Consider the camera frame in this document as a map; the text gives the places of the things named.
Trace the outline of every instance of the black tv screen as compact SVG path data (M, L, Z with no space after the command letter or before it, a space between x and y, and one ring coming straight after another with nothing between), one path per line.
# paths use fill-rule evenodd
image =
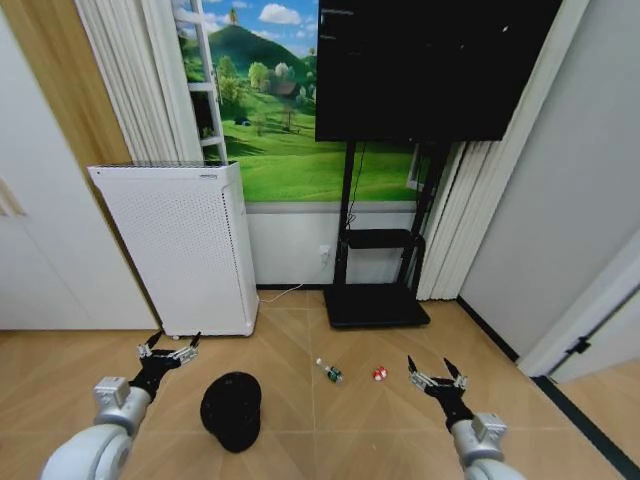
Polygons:
M316 140L500 140L561 0L320 0Z

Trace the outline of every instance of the blue sky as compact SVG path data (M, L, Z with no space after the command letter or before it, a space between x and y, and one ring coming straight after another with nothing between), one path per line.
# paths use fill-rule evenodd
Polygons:
M191 10L189 0L172 0L174 8ZM235 8L238 24L256 35L278 42L292 53L305 56L317 40L317 0L202 0L207 29L216 31L229 23Z

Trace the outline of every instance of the plastic bottle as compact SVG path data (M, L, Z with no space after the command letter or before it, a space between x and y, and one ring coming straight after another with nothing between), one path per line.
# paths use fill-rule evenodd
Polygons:
M316 365L324 370L327 374L327 378L331 380L333 383L340 383L343 380L342 372L338 370L336 367L330 367L325 364L321 358L316 360Z

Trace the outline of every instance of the white air purifier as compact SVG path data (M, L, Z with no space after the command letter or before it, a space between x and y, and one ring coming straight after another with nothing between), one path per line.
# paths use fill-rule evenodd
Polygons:
M258 294L237 163L89 173L167 334L253 333Z

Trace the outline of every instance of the door hinge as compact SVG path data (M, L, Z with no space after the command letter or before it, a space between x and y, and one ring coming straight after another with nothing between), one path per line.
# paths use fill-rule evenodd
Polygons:
M576 340L576 343L573 347L566 351L567 354L571 355L572 353L584 353L586 352L591 344L588 342L589 337L579 337Z

